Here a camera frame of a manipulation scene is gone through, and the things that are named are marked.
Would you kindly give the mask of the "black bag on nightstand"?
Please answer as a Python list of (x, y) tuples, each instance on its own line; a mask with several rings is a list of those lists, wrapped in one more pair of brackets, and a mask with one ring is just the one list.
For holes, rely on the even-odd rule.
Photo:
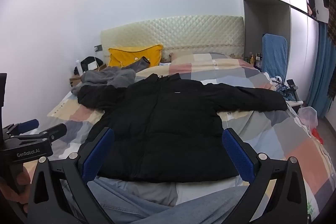
[(99, 66), (102, 66), (104, 63), (97, 57), (88, 56), (83, 61), (80, 61), (80, 75), (89, 70), (95, 70)]

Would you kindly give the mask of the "grey white wardrobe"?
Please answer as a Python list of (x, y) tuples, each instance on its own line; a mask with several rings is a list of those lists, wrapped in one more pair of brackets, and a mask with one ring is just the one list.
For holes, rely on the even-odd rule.
[(307, 100), (318, 52), (318, 22), (307, 13), (306, 0), (244, 0), (245, 55), (262, 51), (264, 34), (288, 42), (286, 76)]

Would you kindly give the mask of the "grey fleece garment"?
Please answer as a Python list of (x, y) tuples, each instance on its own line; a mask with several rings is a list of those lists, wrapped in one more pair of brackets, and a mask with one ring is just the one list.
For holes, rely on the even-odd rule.
[(126, 67), (106, 67), (101, 71), (87, 71), (81, 76), (81, 83), (71, 89), (71, 93), (77, 96), (83, 86), (112, 85), (115, 88), (127, 88), (135, 83), (136, 73), (148, 67), (150, 61), (143, 56)]

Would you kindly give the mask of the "checkered pillow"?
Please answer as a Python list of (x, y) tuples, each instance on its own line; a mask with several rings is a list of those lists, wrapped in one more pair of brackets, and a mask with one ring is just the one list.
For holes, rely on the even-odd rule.
[(171, 54), (171, 63), (174, 65), (193, 63), (195, 61), (211, 61), (214, 59), (230, 59), (231, 57), (222, 53), (192, 53), (180, 52)]

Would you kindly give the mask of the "white plastic bottle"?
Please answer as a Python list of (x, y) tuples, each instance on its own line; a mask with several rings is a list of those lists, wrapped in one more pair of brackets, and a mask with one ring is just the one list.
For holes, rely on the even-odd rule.
[(80, 68), (80, 61), (79, 61), (79, 59), (77, 59), (76, 60), (76, 66), (74, 68), (74, 74), (75, 75), (79, 75), (80, 74), (79, 68)]

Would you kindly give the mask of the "white side table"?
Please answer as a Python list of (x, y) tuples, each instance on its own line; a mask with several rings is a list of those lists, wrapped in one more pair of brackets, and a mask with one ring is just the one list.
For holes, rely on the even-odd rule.
[(286, 103), (296, 112), (298, 113), (298, 110), (303, 105), (303, 101), (286, 101)]

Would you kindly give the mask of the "translucent plastic bag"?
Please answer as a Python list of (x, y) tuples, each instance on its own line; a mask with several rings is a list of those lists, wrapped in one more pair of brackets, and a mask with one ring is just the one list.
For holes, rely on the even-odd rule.
[(318, 126), (317, 111), (311, 107), (302, 107), (298, 110), (298, 117), (300, 121), (309, 129), (310, 133)]

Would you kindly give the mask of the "wall power socket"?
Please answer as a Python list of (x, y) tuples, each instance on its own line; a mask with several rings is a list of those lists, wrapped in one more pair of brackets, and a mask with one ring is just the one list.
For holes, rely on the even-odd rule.
[(94, 47), (94, 51), (95, 51), (95, 52), (100, 52), (100, 51), (102, 51), (102, 45), (97, 45), (97, 46), (95, 46), (95, 47)]

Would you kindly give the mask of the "black puffer jacket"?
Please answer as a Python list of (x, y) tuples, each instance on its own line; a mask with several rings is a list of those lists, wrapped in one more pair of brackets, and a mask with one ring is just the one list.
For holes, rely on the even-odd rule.
[(238, 175), (222, 145), (220, 112), (285, 111), (277, 92), (227, 84), (203, 84), (180, 75), (155, 74), (126, 88), (80, 88), (77, 100), (103, 111), (90, 130), (104, 128), (114, 143), (98, 175), (123, 181), (170, 183), (217, 181)]

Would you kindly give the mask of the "yellow pillow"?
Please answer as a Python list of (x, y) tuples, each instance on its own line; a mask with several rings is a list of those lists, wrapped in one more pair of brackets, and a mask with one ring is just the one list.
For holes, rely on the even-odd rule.
[(126, 67), (145, 57), (150, 67), (159, 65), (162, 57), (163, 45), (157, 44), (145, 47), (109, 48), (109, 67)]

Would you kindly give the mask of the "bottles on bedside shelf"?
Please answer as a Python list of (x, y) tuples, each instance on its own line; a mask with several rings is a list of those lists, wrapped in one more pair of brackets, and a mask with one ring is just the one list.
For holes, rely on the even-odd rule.
[(262, 59), (263, 55), (262, 53), (252, 53), (250, 52), (247, 56), (244, 57), (244, 61), (252, 65), (254, 68), (258, 69), (261, 71), (262, 67)]

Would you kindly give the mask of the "blue curtain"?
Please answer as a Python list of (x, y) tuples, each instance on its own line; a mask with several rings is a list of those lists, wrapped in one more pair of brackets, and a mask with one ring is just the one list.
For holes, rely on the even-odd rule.
[(328, 94), (329, 84), (335, 69), (335, 45), (327, 34), (327, 23), (319, 22), (318, 52), (310, 85), (306, 105), (317, 111), (319, 118), (323, 118), (331, 105)]

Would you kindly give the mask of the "wooden nightstand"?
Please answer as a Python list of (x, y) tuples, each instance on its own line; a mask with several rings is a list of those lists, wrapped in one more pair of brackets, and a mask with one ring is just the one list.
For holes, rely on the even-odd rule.
[[(102, 66), (99, 66), (98, 68), (95, 69), (95, 71), (101, 71), (106, 68), (106, 64), (103, 64)], [(81, 82), (81, 76), (80, 75), (74, 75), (70, 79), (70, 86), (74, 87), (78, 85)]]

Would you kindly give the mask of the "person's jeans legs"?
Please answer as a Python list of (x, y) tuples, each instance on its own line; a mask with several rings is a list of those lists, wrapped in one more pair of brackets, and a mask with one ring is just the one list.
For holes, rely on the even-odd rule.
[(247, 189), (228, 188), (170, 207), (128, 193), (104, 178), (88, 186), (114, 223), (222, 223)]

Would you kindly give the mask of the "checkered patchwork duvet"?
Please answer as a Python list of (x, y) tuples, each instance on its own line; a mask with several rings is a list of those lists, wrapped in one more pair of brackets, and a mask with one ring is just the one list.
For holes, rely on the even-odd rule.
[[(268, 75), (259, 72), (240, 59), (214, 59), (187, 64), (167, 64), (147, 68), (136, 75), (137, 80), (156, 74), (179, 74), (183, 79), (203, 84), (228, 84), (248, 88), (271, 89)], [(257, 152), (272, 159), (298, 159), (305, 181), (307, 211), (312, 218), (318, 217), (335, 190), (335, 169), (328, 152), (300, 121), (292, 108), (286, 111), (260, 113), (221, 112), (224, 127), (230, 127)], [(92, 126), (99, 121), (102, 112), (81, 106), (77, 98), (68, 93), (39, 125), (45, 130), (59, 123), (67, 127), (66, 136), (52, 145), (52, 159), (64, 159), (76, 152), (84, 143)], [(226, 188), (242, 186), (239, 177), (215, 182), (190, 184), (149, 184), (117, 181), (120, 188), (148, 201), (161, 205), (177, 205)]]

